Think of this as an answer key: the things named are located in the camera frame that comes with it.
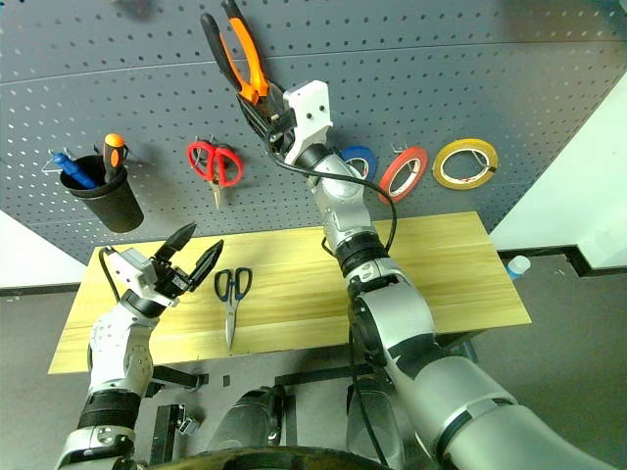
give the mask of pegboard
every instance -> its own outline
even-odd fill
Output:
[[[302,177],[264,155],[211,60],[199,17],[212,13],[226,29],[217,2],[4,3],[0,203],[9,215],[83,261],[94,246],[163,239],[190,220],[198,235],[321,224]],[[430,162],[456,138],[497,148],[501,167],[489,183],[453,191],[427,171],[400,216],[475,210],[492,229],[627,64],[627,17],[614,2],[239,3],[266,74],[285,87],[327,81],[330,141],[370,147],[377,181],[392,145],[420,145]],[[131,150],[130,184],[146,215],[127,234],[110,232],[58,173],[42,172],[48,149],[87,155],[112,131]],[[195,135],[214,135],[245,163],[220,211],[186,163]],[[472,161],[454,166],[470,171]],[[366,200],[375,218],[390,216],[374,195]]]

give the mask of pen holder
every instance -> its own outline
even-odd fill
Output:
[[[82,157],[75,162],[99,186],[84,189],[64,171],[61,173],[61,184],[84,202],[112,232],[124,233],[137,228],[144,220],[144,213],[128,185],[126,168],[123,166],[120,173],[105,184],[102,155]]]

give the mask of black pliers handle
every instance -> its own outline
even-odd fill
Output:
[[[257,105],[261,97],[267,96],[269,84],[262,70],[262,64],[259,59],[257,47],[255,47],[255,41],[235,1],[224,0],[221,2],[221,6],[226,12],[231,27],[244,48],[244,54],[246,54],[248,68],[250,70],[250,82],[245,81],[239,70],[235,67],[214,17],[207,13],[202,15],[201,25],[203,26],[207,41],[214,53],[214,57],[216,58],[221,72],[243,98],[253,105]]]

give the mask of wooden table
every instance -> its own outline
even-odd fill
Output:
[[[376,223],[382,239],[389,221]],[[320,227],[192,239],[173,257],[189,272],[211,244],[224,239],[215,270],[249,266],[253,288],[237,311],[232,350],[224,340],[224,309],[213,275],[162,315],[150,344],[155,363],[210,359],[344,344],[348,297],[335,258],[319,246]],[[161,242],[129,245],[152,255]],[[129,246],[118,246],[123,250]],[[476,212],[399,220],[391,256],[431,307],[438,333],[530,323]],[[94,251],[49,373],[87,369],[89,330],[114,298]]]

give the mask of tape roll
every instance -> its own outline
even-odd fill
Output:
[[[379,186],[381,189],[387,191],[387,193],[392,197],[392,201],[398,203],[401,201],[407,194],[411,192],[411,190],[418,184],[420,178],[422,177],[422,173],[427,168],[429,164],[429,157],[427,156],[427,151],[421,147],[409,147],[407,150],[402,152],[391,164],[388,166],[388,169],[385,170],[383,177],[381,178],[381,183]],[[401,172],[401,169],[405,165],[409,165],[411,169],[411,174],[408,179],[401,184],[397,189],[392,189],[392,183],[394,183],[394,179]],[[388,200],[379,194],[379,201],[384,204],[388,203]]]
[[[376,157],[370,149],[363,145],[353,145],[340,152],[340,156],[342,160],[350,166],[353,166],[352,163],[354,162],[362,162],[363,170],[361,172],[361,178],[366,181],[372,181],[374,179],[377,162]]]
[[[472,152],[483,169],[468,178],[453,178],[444,172],[446,161],[459,152]],[[460,139],[445,145],[433,163],[433,176],[442,186],[451,189],[473,189],[486,183],[499,167],[497,151],[489,142],[481,139]]]

